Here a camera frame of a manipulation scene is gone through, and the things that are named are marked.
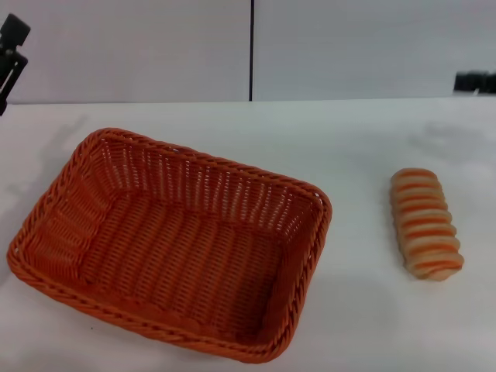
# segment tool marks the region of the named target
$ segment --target wicker basket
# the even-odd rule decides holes
[[[102,129],[38,201],[8,261],[95,318],[263,363],[291,341],[330,218],[305,182]]]

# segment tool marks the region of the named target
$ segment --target white wall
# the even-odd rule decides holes
[[[255,100],[446,96],[496,68],[494,0],[256,0]]]
[[[10,102],[246,101],[249,0],[1,0],[32,31]]]

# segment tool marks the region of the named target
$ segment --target white table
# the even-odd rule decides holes
[[[9,106],[0,118],[0,371],[490,371],[496,366],[494,98]],[[145,339],[10,274],[22,220],[91,131],[121,127],[319,186],[334,215],[288,350],[250,366]],[[462,271],[401,266],[390,176],[427,167],[458,228]]]

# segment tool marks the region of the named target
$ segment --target basket rim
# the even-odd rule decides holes
[[[97,149],[105,139],[114,139],[125,143],[135,143],[151,150],[157,150],[161,153],[167,153],[172,157],[181,157],[201,164],[208,164],[212,167],[220,167],[223,170],[232,171],[235,174],[241,174],[243,177],[251,177],[257,180],[265,180],[271,184],[280,184],[292,189],[293,191],[309,197],[319,208],[322,208],[321,218],[315,220],[315,231],[312,234],[312,240],[309,243],[308,251],[302,260],[300,270],[296,273],[288,303],[285,305],[286,316],[279,325],[276,337],[268,343],[245,345],[233,341],[223,341],[211,336],[200,336],[197,333],[190,332],[181,328],[174,328],[164,323],[159,323],[145,319],[139,315],[122,311],[119,308],[112,307],[108,304],[100,304],[93,298],[89,298],[69,288],[61,283],[52,280],[42,271],[39,271],[29,265],[28,261],[22,254],[22,248],[30,243],[33,236],[36,235],[43,217],[50,213],[50,210],[58,204],[65,195],[65,191],[70,189],[71,181],[74,180],[74,174],[77,172],[88,171],[88,163],[85,162],[91,153]],[[215,353],[224,357],[257,363],[272,360],[279,356],[287,347],[294,334],[299,316],[305,302],[306,291],[316,264],[319,260],[320,253],[325,245],[325,237],[329,223],[332,218],[331,203],[316,186],[304,181],[298,181],[294,178],[275,174],[262,170],[257,167],[251,167],[237,162],[213,157],[207,153],[200,153],[184,146],[177,146],[151,138],[135,134],[130,131],[115,128],[99,129],[79,144],[73,152],[71,158],[64,166],[60,174],[53,181],[48,190],[40,197],[33,210],[30,212],[21,229],[16,234],[14,240],[9,245],[7,252],[7,261],[12,272],[22,281],[30,286],[40,290],[45,295],[61,301],[66,305],[76,308],[79,311],[86,312],[91,316],[113,323],[112,319],[126,318],[126,324],[119,325],[130,331],[137,332],[144,336],[160,339],[158,333],[166,333],[172,339],[171,342],[178,346],[190,347],[195,344],[195,349],[207,353]]]

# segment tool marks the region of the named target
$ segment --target orange wicker basket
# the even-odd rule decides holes
[[[8,262],[95,318],[263,363],[295,333],[330,219],[305,182],[102,129],[38,201]]]

